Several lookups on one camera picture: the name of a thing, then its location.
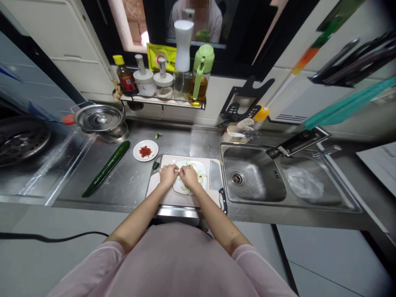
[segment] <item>stainless steel sink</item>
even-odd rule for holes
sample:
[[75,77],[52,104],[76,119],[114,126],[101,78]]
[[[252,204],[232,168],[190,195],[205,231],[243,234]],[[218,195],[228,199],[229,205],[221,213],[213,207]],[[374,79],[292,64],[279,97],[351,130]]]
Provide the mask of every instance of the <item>stainless steel sink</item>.
[[275,162],[260,149],[233,146],[223,156],[231,201],[271,201],[286,198],[286,186]]
[[[325,157],[313,158],[305,150],[289,158],[271,159],[269,147],[221,144],[224,184],[231,202],[360,212],[342,178]],[[323,183],[320,197],[304,198],[290,186],[285,170],[305,169]]]

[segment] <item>kitchen floor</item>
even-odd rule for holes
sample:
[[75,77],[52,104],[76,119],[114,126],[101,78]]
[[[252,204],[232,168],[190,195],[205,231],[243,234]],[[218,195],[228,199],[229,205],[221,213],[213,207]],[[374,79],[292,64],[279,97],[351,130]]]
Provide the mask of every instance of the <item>kitchen floor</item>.
[[[110,234],[127,213],[0,204],[0,231],[64,238],[88,231]],[[195,225],[194,219],[180,220]],[[281,255],[269,224],[235,222],[262,256],[285,279]],[[0,241],[2,296],[45,296],[104,236],[92,234],[63,243]]]

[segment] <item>yellow packet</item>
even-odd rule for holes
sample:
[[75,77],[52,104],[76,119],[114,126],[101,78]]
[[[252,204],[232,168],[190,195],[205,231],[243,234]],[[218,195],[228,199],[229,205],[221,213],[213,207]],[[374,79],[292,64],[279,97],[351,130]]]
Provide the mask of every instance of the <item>yellow packet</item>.
[[174,72],[174,64],[176,62],[176,48],[169,47],[166,45],[155,45],[147,43],[147,56],[148,56],[148,67],[151,71],[159,71],[160,66],[158,59],[163,57],[166,62],[166,71]]

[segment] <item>stainless steel pot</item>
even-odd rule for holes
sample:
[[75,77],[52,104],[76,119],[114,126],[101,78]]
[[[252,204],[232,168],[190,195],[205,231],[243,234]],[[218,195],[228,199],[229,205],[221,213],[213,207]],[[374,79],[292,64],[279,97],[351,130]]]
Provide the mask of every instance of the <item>stainless steel pot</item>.
[[123,113],[109,105],[92,104],[74,115],[75,123],[86,133],[95,133],[110,144],[118,144],[129,136]]

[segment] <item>white plate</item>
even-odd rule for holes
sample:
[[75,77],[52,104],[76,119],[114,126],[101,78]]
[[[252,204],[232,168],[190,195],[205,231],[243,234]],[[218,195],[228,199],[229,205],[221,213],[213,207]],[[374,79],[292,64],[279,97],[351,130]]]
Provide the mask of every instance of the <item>white plate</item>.
[[[151,149],[151,154],[147,157],[142,158],[140,155],[139,151],[142,147],[147,146],[149,149]],[[135,145],[133,148],[133,156],[135,157],[136,160],[142,161],[142,162],[147,162],[155,158],[155,156],[158,154],[158,145],[152,141],[152,140],[143,140]]]
[[[182,166],[187,166],[187,161],[188,161],[188,160],[180,160],[180,161],[177,161],[177,162],[176,162],[176,165],[177,165],[179,168],[181,168]],[[195,169],[196,172],[201,171],[201,174],[206,175],[206,168],[205,168],[205,165],[204,165],[203,163],[198,162],[198,161],[192,161],[192,160],[191,160],[190,162],[195,164],[194,169]],[[204,178],[203,178],[203,182],[201,183],[201,185],[202,185],[202,187],[204,188],[204,190],[206,191],[207,177],[204,177]],[[182,190],[182,186],[184,186],[183,181],[182,181],[181,179],[176,179],[176,181],[175,181],[174,184],[173,184],[173,190],[174,190],[176,193],[180,193],[180,194],[183,194],[183,195],[189,195],[189,196],[194,195],[193,192],[187,194],[187,190]]]

